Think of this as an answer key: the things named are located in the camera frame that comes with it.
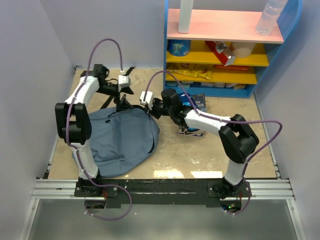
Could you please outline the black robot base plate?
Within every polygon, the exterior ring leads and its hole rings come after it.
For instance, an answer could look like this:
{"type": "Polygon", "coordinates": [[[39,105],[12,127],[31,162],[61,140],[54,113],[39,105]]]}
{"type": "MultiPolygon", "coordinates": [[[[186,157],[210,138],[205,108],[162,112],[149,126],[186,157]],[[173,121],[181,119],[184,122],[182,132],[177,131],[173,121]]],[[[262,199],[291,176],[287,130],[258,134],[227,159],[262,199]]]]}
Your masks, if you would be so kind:
{"type": "Polygon", "coordinates": [[[74,196],[86,200],[102,199],[106,208],[118,209],[130,203],[136,205],[203,205],[208,208],[241,207],[240,201],[250,197],[248,183],[243,182],[233,194],[216,191],[221,178],[165,178],[165,179],[102,179],[104,187],[89,181],[76,183],[74,196]]]}

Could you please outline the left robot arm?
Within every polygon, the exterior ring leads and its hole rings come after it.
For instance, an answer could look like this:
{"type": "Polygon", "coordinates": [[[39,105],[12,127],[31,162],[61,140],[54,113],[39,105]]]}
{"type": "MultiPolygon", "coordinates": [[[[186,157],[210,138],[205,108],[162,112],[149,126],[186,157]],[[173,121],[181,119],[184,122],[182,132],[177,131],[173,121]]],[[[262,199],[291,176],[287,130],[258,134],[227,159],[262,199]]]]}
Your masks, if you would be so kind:
{"type": "Polygon", "coordinates": [[[87,104],[95,93],[109,96],[103,107],[111,101],[116,105],[116,111],[132,109],[126,95],[134,92],[130,88],[130,73],[135,69],[121,70],[116,83],[107,80],[110,70],[102,64],[95,64],[93,70],[85,70],[80,75],[79,84],[65,100],[55,105],[55,119],[57,133],[72,149],[74,159],[79,170],[79,181],[87,181],[86,191],[92,196],[99,196],[104,190],[100,181],[101,175],[94,162],[90,147],[92,125],[87,111],[87,104]]]}

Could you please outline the blue fabric backpack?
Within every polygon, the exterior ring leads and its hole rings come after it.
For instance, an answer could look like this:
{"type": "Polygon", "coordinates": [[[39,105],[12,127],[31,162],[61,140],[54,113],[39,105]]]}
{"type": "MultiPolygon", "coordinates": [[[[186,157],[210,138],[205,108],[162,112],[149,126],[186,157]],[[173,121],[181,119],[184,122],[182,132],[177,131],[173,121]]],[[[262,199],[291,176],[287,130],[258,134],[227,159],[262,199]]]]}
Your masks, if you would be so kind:
{"type": "Polygon", "coordinates": [[[92,133],[89,145],[100,176],[124,175],[150,157],[157,149],[159,126],[139,105],[116,111],[101,108],[88,113],[92,133]]]}

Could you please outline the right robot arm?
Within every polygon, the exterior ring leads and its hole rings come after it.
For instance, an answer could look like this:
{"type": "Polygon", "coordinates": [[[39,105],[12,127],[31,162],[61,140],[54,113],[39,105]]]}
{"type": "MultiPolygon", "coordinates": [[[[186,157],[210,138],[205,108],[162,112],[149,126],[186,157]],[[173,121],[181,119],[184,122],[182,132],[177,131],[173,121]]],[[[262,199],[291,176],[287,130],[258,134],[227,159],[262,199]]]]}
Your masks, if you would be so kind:
{"type": "Polygon", "coordinates": [[[143,91],[139,100],[146,112],[156,119],[168,116],[178,126],[218,136],[229,163],[221,180],[221,186],[216,187],[215,190],[230,197],[241,190],[247,159],[254,153],[260,142],[242,115],[217,116],[197,109],[192,102],[190,105],[184,105],[172,88],[163,90],[161,99],[154,97],[151,91],[143,91]]]}

